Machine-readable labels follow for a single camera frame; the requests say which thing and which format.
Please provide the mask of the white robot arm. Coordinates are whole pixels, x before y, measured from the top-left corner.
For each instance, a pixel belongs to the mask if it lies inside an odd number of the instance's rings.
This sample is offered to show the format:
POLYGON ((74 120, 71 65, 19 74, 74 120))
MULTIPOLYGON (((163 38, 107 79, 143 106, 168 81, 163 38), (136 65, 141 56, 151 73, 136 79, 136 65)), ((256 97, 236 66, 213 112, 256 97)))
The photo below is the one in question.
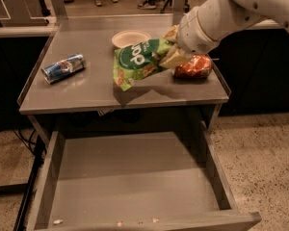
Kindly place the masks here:
POLYGON ((205 55, 222 39, 271 19, 289 34, 289 0, 206 0, 166 33, 173 47, 160 66, 174 68, 205 55))

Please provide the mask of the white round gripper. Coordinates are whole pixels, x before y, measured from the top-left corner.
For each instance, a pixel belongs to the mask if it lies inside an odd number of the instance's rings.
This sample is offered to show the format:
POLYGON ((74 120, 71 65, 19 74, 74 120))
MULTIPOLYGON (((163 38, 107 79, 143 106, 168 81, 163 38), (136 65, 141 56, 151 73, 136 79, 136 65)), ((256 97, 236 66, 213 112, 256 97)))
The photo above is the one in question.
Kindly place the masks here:
POLYGON ((176 68, 192 58, 190 53, 205 55, 219 46, 220 43, 210 39, 201 28, 197 12, 198 7, 192 8, 182 17, 178 26, 171 26, 163 35, 164 39, 177 42, 181 49, 173 47, 160 61, 161 67, 176 68))

